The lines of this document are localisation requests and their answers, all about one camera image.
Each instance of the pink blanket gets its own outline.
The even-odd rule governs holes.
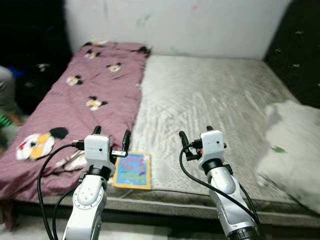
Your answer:
[[[101,125],[101,134],[110,136],[114,149],[120,149],[123,135],[126,129],[132,129],[138,113],[139,84],[148,55],[138,43],[82,47],[0,159],[0,202],[38,199],[37,177],[46,158],[16,159],[16,148],[29,135],[66,128],[64,139],[54,139],[53,152],[73,140],[84,139]],[[74,150],[62,150],[47,165],[41,181],[44,195],[62,194],[77,184],[81,170],[57,173],[54,168]]]

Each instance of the white wall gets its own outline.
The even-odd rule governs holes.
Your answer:
[[[261,59],[290,0],[66,0],[74,51],[138,42],[159,55]]]

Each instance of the black fabric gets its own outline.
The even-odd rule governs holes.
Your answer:
[[[320,108],[320,1],[289,5],[265,62],[303,104]]]
[[[64,139],[68,134],[68,130],[65,127],[56,127],[52,128],[50,133],[55,139]]]
[[[30,115],[36,109],[66,67],[64,64],[26,67],[26,74],[15,80],[15,101],[25,114]]]
[[[71,57],[63,0],[0,1],[1,65],[64,63]]]
[[[15,99],[23,112],[31,114],[72,56],[64,1],[1,0],[0,32],[0,65],[26,71],[16,79]]]

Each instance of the children's book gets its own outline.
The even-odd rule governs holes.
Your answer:
[[[115,163],[113,185],[118,188],[151,189],[150,154],[129,152]]]

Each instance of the person's leg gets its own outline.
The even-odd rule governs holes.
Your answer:
[[[21,126],[24,122],[16,114],[15,90],[12,73],[0,66],[0,115],[8,116],[14,124]]]

